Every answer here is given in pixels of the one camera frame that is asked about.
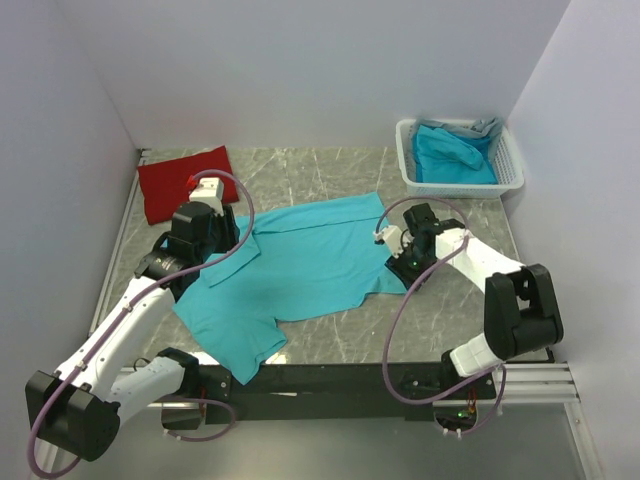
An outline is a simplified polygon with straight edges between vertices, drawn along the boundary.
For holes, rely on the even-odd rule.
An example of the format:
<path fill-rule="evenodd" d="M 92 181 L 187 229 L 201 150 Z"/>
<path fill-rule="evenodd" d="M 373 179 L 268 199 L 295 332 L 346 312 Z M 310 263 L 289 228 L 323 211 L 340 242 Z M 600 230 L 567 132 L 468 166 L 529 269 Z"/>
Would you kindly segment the light blue t-shirt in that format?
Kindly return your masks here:
<path fill-rule="evenodd" d="M 370 294 L 403 294 L 373 232 L 377 193 L 295 205 L 241 217 L 249 237 L 177 301 L 174 312 L 202 349 L 247 384 L 286 342 L 278 325 L 358 308 Z"/>

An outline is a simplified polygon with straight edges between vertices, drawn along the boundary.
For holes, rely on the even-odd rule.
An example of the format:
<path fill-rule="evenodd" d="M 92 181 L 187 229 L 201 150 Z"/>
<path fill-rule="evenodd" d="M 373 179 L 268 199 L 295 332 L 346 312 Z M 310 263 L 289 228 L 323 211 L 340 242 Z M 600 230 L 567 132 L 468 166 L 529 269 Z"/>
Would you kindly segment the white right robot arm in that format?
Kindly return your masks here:
<path fill-rule="evenodd" d="M 388 248 L 385 266 L 409 292 L 448 264 L 484 295 L 483 332 L 443 357 L 450 366 L 438 377 L 444 395 L 460 399 L 473 388 L 474 375 L 563 339 L 546 267 L 525 265 L 499 253 L 476 238 L 465 220 L 441 220 L 428 203 L 410 207 L 403 218 L 404 229 L 377 224 L 373 237 Z"/>

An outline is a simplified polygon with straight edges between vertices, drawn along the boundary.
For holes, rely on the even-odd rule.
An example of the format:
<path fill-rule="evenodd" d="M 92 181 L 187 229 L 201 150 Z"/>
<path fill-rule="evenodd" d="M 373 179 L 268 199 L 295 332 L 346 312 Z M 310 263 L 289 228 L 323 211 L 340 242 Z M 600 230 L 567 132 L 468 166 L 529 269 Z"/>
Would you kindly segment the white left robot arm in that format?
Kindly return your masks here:
<path fill-rule="evenodd" d="M 182 204 L 171 227 L 134 270 L 125 293 L 85 343 L 53 373 L 35 372 L 25 387 L 29 440 L 43 440 L 94 461 L 127 420 L 166 396 L 179 402 L 201 391 L 198 360 L 176 348 L 122 378 L 125 361 L 193 284 L 211 255 L 237 250 L 229 205 Z"/>

